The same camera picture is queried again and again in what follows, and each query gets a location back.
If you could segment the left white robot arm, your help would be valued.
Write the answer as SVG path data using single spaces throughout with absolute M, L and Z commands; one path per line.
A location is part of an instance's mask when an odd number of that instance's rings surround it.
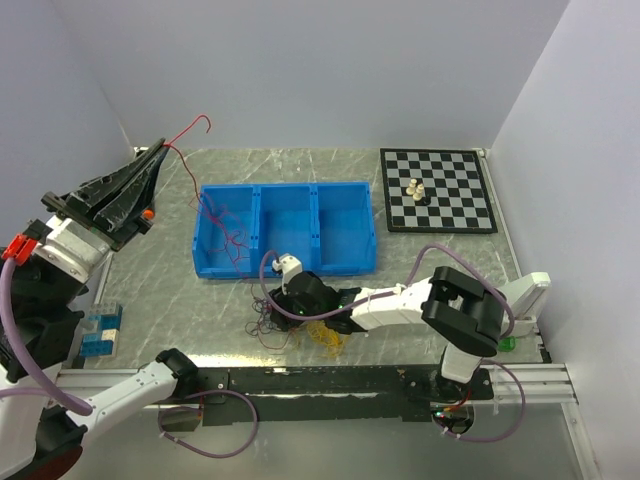
M 159 140 L 118 170 L 57 195 L 1 251 L 1 475 L 57 479 L 85 446 L 142 408 L 197 390 L 197 367 L 169 349 L 103 392 L 80 398 L 58 378 L 72 350 L 84 295 L 107 258 L 151 228 L 169 144 Z

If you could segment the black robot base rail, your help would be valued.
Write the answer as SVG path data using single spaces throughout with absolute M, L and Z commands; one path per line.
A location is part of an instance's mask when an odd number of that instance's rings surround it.
M 461 385 L 441 377 L 436 365 L 203 368 L 194 387 L 197 393 L 224 387 L 242 394 L 262 422 L 429 422 L 433 407 L 494 397 L 487 370 Z

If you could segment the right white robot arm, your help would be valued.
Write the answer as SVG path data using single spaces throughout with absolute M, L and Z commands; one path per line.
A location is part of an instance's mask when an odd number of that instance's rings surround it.
M 295 268 L 268 294 L 272 322 L 283 330 L 309 321 L 342 335 L 429 326 L 447 341 L 436 385 L 452 399 L 470 388 L 481 361 L 497 354 L 504 317 L 502 295 L 450 267 L 438 267 L 409 286 L 382 289 L 334 289 L 314 273 Z

